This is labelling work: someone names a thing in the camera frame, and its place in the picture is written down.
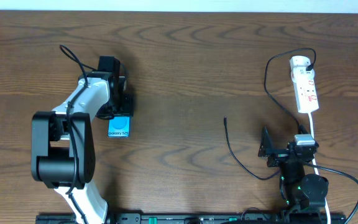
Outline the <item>blue screen Galaxy smartphone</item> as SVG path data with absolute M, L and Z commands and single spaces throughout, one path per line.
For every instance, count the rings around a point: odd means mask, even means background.
M 130 116 L 118 116 L 110 119 L 108 123 L 109 138 L 128 138 L 131 128 Z

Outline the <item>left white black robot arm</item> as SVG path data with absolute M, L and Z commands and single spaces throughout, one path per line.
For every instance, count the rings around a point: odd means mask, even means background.
M 127 79 L 120 68 L 115 57 L 101 56 L 98 67 L 79 77 L 77 88 L 61 105 L 33 115 L 32 177 L 61 195 L 73 211 L 37 215 L 36 223 L 114 223 L 93 180 L 96 154 L 91 122 L 122 118 L 124 129 L 116 136 L 128 136 L 133 97 L 125 93 Z

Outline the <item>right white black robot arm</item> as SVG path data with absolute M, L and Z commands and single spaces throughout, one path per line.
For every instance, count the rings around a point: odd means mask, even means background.
M 319 147 L 311 134 L 300 132 L 284 149 L 273 146 L 267 128 L 262 129 L 259 157 L 267 158 L 268 167 L 280 169 L 280 187 L 288 208 L 278 219 L 284 223 L 322 223 L 320 210 L 326 205 L 329 182 L 318 174 L 306 174 L 304 166 L 314 159 Z

